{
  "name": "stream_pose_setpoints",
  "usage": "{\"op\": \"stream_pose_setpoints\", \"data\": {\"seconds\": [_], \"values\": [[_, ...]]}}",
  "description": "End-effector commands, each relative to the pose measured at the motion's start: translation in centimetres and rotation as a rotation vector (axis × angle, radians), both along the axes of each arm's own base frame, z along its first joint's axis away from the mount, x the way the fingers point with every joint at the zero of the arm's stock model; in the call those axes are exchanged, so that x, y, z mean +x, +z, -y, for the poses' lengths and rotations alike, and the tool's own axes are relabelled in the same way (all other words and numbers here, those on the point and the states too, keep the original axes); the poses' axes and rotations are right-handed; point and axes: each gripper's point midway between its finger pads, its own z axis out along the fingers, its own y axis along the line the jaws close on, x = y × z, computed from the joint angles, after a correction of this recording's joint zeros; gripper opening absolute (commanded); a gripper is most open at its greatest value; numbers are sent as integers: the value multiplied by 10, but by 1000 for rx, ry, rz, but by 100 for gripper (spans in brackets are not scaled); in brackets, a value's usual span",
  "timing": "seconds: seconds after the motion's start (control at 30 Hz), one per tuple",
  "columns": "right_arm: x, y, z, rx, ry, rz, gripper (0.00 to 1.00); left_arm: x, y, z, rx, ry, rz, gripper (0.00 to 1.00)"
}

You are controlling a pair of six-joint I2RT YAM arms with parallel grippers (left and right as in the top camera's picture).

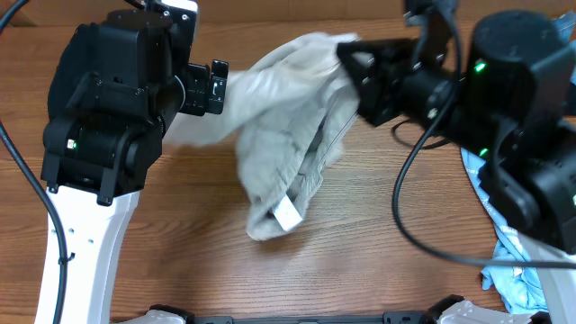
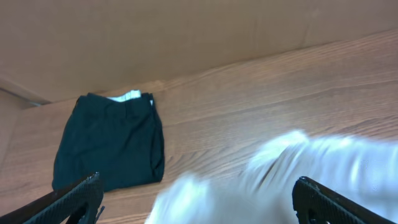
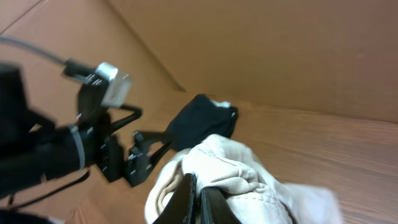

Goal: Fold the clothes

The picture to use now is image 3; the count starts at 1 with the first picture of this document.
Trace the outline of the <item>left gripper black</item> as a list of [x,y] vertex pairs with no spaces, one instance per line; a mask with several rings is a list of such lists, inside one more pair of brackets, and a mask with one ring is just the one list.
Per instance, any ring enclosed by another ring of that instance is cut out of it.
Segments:
[[175,146],[175,135],[158,131],[136,131],[133,134],[134,145],[124,155],[124,148],[115,134],[119,129],[142,116],[142,109],[131,105],[121,105],[119,110],[131,114],[112,122],[108,113],[109,106],[102,106],[105,87],[83,85],[78,92],[78,112],[81,114],[79,129],[87,128],[82,138],[85,146],[94,147],[89,156],[93,156],[96,165],[109,182],[125,179],[130,186],[143,183],[161,158]]

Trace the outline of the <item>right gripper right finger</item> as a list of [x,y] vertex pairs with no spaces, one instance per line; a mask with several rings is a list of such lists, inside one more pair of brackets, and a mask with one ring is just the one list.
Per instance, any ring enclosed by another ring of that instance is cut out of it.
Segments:
[[206,187],[200,194],[201,224],[241,224],[231,211],[221,190]]

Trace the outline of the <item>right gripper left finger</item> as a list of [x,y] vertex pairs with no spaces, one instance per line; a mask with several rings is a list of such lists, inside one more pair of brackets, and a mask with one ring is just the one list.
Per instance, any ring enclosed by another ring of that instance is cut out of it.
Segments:
[[193,174],[185,174],[177,185],[164,211],[154,224],[195,224],[197,212],[197,179]]

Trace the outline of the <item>beige shorts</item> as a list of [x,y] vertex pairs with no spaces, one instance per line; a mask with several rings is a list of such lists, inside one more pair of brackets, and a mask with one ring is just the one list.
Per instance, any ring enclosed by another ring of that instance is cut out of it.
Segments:
[[241,223],[342,223],[332,191],[312,185],[280,183],[246,145],[218,134],[184,149],[160,170],[144,210],[154,223],[170,203],[185,174],[197,179],[200,194],[216,187]]

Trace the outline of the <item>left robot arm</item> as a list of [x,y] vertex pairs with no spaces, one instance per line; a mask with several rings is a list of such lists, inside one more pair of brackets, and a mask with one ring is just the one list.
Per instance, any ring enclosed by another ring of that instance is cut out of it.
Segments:
[[56,127],[30,110],[19,67],[1,64],[1,195],[12,195],[96,165],[113,182],[143,183],[160,158],[177,142],[173,134],[138,131],[125,151],[116,131],[139,119],[142,110],[124,103],[131,82],[118,68],[102,63],[89,68],[68,62],[64,70],[82,82],[78,93],[80,119]]

